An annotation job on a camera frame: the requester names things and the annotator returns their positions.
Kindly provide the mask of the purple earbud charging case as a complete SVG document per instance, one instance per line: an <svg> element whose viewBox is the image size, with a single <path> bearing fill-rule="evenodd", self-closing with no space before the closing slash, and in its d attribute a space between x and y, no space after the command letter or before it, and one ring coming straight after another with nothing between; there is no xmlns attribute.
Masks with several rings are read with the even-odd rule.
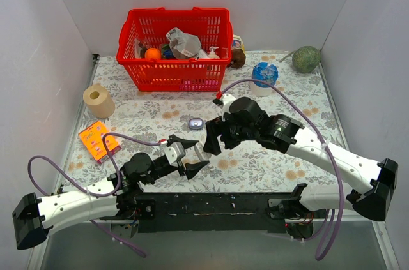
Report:
<svg viewBox="0 0 409 270"><path fill-rule="evenodd" d="M201 118L192 118L188 121L188 128L190 130L201 130L205 123Z"/></svg>

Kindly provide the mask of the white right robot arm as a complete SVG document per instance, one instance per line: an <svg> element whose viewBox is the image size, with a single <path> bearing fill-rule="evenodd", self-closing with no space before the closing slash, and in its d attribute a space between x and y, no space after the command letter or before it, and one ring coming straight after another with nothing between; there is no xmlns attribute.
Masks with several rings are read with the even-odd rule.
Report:
<svg viewBox="0 0 409 270"><path fill-rule="evenodd" d="M284 114L269 116L248 97L218 94L213 102L222 112L206 123L204 152L217 156L221 144L234 149L243 141L254 141L337 177L335 185L296 185L287 199L271 205L274 216L301 218L322 209L349 209L369 220L386 219L397 183L394 160L370 160L326 144L299 121Z"/></svg>

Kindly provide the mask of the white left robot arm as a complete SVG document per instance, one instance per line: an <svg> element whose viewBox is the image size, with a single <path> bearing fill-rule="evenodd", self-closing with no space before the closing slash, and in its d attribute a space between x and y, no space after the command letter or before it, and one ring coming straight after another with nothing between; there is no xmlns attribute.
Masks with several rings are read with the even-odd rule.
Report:
<svg viewBox="0 0 409 270"><path fill-rule="evenodd" d="M192 179L209 164L195 140L171 135L158 145L162 156L153 160L146 153L136 153L116 173L85 188L45 197L23 196L12 213L17 249L33 248L49 235L89 220L152 218L154 202L136 199L144 184L154 184L173 172Z"/></svg>

